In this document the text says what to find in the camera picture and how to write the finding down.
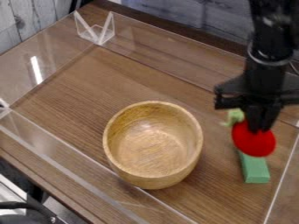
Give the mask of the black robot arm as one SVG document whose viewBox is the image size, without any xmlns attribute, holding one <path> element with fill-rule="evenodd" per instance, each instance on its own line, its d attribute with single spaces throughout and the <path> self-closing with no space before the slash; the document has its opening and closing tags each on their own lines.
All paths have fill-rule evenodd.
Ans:
<svg viewBox="0 0 299 224">
<path fill-rule="evenodd" d="M 287 72 L 299 49 L 299 0 L 249 0 L 254 31 L 242 75 L 214 88 L 215 108 L 239 108 L 251 132 L 269 131 L 282 109 L 299 104 L 299 75 Z"/>
</svg>

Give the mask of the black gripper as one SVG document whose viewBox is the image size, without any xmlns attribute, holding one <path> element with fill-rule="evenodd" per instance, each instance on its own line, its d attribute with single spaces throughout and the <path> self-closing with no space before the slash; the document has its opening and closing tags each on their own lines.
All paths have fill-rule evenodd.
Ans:
<svg viewBox="0 0 299 224">
<path fill-rule="evenodd" d="M 243 74 L 214 88 L 215 109 L 246 109 L 253 133 L 261 122 L 263 131 L 271 129 L 282 106 L 299 104 L 299 76 L 286 71 L 289 64 L 290 59 L 265 61 L 247 56 Z"/>
</svg>

